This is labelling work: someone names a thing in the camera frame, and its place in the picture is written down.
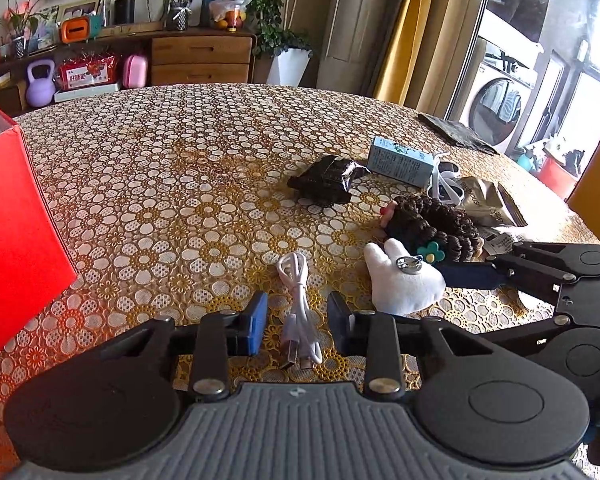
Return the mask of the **red storage box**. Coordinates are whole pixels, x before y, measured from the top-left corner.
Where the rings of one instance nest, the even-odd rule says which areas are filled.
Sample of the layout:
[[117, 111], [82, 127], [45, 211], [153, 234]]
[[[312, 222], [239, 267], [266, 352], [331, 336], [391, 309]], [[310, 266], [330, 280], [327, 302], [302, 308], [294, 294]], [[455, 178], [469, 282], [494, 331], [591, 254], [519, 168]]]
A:
[[23, 131], [0, 110], [0, 351], [75, 280]]

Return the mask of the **silver foil snack bag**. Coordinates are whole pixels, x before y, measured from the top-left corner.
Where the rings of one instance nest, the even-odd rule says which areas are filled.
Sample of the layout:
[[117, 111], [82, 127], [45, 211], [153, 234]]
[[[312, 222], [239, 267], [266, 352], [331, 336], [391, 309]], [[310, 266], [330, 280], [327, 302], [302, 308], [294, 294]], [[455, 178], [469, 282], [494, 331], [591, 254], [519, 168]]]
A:
[[462, 177], [460, 187], [464, 191], [462, 208], [479, 226], [496, 228], [528, 226], [513, 197], [500, 182], [476, 177]]

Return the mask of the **white plush glove toy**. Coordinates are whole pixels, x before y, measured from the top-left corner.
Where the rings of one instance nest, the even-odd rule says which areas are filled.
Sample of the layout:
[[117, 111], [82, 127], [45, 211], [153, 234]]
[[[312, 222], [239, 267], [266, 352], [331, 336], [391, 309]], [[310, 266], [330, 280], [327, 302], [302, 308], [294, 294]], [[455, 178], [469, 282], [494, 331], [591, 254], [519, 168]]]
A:
[[412, 256], [400, 240], [389, 238], [382, 247], [368, 243], [363, 254], [377, 311], [409, 316], [443, 297], [446, 284], [442, 274], [422, 257]]

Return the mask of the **white washing machine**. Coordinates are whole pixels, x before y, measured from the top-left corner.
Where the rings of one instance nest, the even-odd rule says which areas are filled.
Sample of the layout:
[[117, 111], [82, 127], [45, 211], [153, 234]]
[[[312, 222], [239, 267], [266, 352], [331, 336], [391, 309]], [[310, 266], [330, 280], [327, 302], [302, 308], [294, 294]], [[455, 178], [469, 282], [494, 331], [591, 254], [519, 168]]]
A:
[[490, 42], [480, 44], [475, 54], [479, 63], [460, 100], [463, 106], [458, 121], [504, 154], [538, 74]]

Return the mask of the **green potted tree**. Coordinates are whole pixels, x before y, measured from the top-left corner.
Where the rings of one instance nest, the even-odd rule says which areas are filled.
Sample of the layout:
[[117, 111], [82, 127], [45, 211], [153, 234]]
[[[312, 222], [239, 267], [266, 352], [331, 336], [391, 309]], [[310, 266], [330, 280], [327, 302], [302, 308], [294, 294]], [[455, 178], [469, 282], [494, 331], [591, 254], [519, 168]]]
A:
[[256, 58], [275, 58], [294, 49], [312, 55], [308, 37], [289, 27], [283, 10], [283, 0], [250, 0], [247, 4], [247, 18], [257, 37]]

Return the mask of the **purple kettlebell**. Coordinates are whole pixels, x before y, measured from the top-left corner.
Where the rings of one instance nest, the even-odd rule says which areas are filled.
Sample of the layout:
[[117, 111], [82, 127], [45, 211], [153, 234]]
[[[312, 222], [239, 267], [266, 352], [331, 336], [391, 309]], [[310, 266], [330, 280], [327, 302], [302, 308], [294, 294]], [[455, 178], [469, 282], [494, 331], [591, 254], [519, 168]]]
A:
[[[46, 76], [36, 78], [33, 73], [36, 68], [46, 68]], [[54, 81], [55, 68], [55, 63], [50, 58], [34, 61], [28, 65], [27, 77], [29, 85], [26, 91], [26, 99], [32, 107], [40, 108], [53, 101], [56, 92]]]

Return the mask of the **plastic bag of fruit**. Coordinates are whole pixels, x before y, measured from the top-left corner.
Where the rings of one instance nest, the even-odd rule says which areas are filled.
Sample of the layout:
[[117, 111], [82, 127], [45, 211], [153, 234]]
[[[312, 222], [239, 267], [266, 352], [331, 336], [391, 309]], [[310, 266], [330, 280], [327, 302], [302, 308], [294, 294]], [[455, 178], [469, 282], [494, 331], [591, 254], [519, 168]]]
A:
[[247, 21], [247, 8], [252, 0], [212, 0], [209, 20], [213, 28], [237, 32]]

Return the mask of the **yellow curtain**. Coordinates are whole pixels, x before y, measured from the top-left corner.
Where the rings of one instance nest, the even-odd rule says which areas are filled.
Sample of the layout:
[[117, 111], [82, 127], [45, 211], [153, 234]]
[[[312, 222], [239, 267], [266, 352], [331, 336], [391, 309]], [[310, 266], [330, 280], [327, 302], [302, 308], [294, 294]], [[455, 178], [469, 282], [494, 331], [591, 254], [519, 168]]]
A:
[[388, 46], [373, 85], [379, 101], [404, 104], [428, 21], [432, 0], [401, 0]]

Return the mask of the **red gift box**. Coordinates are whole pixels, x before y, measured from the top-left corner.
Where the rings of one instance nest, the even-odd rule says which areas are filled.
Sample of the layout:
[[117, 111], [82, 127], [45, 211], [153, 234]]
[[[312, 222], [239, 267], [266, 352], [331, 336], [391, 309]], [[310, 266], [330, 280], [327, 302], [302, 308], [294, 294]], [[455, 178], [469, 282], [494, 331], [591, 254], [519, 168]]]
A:
[[112, 84], [117, 81], [120, 56], [114, 53], [92, 53], [68, 58], [57, 69], [62, 91]]

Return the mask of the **white plant pot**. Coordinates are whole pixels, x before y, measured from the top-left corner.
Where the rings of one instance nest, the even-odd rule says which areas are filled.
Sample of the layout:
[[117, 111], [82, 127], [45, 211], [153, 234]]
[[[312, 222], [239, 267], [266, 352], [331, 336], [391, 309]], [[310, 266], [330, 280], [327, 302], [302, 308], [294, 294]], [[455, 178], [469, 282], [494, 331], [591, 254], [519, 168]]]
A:
[[298, 87], [309, 65], [311, 50], [288, 49], [275, 55], [268, 72], [267, 84], [274, 86]]

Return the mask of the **picture frame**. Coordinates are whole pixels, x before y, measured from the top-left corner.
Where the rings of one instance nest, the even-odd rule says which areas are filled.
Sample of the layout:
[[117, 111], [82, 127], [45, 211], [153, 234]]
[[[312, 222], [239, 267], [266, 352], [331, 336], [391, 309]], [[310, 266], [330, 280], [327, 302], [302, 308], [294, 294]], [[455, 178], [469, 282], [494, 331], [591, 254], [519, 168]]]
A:
[[94, 15], [97, 13], [99, 5], [100, 0], [80, 0], [63, 3], [58, 6], [57, 21], [63, 23], [64, 21], [70, 20], [70, 18]]

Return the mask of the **pink small case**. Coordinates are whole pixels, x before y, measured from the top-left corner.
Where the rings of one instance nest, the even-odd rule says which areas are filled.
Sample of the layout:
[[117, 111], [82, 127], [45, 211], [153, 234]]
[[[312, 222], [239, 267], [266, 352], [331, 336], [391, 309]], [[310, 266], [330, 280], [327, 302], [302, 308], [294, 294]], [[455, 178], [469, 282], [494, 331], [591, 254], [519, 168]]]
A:
[[122, 86], [125, 89], [138, 89], [146, 86], [148, 58], [141, 54], [128, 56], [122, 68]]

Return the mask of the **black speaker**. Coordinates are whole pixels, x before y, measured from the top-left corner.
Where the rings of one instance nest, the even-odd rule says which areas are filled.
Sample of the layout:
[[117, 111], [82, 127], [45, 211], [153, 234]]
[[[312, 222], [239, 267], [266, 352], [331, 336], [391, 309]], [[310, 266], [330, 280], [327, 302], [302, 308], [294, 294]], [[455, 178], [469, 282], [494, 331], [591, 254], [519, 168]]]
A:
[[114, 2], [114, 24], [127, 25], [135, 21], [135, 0], [116, 0]]

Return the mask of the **wooden tv cabinet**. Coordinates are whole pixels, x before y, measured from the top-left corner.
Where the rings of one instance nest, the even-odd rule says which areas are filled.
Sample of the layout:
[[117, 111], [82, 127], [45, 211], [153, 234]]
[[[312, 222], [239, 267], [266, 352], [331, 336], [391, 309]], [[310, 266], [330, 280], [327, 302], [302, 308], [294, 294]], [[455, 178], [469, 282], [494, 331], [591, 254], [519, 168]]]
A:
[[27, 67], [38, 60], [51, 58], [55, 63], [77, 58], [85, 53], [115, 53], [124, 61], [132, 54], [146, 56], [148, 86], [163, 84], [204, 84], [205, 82], [252, 81], [254, 54], [258, 44], [252, 32], [224, 32], [211, 28], [194, 27], [185, 32], [143, 32], [98, 38], [76, 44], [58, 46], [35, 52], [25, 58], [14, 58], [0, 64], [0, 76], [7, 74], [7, 88], [18, 90], [9, 99], [0, 99], [6, 112], [21, 115], [30, 110], [24, 98], [27, 89]]

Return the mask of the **dark snack wrapper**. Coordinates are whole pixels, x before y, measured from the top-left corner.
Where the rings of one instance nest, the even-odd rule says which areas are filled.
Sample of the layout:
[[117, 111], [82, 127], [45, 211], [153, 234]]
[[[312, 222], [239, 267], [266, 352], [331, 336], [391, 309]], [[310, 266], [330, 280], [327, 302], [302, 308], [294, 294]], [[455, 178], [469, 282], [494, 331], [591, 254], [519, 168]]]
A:
[[287, 186], [321, 207], [347, 205], [352, 183], [368, 174], [370, 170], [355, 160], [325, 155], [302, 174], [290, 177]]

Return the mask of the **dark grey cloth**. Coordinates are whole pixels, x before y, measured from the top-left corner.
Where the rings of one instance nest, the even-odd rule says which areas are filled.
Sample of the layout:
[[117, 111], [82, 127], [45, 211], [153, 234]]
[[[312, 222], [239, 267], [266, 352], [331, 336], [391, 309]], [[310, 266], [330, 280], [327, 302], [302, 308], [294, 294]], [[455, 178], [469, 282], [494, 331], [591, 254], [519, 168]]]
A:
[[498, 151], [491, 144], [482, 140], [474, 130], [460, 122], [425, 113], [418, 113], [417, 118], [451, 145], [488, 155], [498, 154]]

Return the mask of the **light blue carton box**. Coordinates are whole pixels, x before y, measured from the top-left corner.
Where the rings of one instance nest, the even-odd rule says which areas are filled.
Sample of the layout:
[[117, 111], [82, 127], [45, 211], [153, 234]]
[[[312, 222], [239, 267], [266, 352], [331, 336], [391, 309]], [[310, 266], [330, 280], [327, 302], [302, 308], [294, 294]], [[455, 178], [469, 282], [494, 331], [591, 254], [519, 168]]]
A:
[[434, 171], [434, 156], [375, 136], [366, 167], [375, 174], [424, 188]]

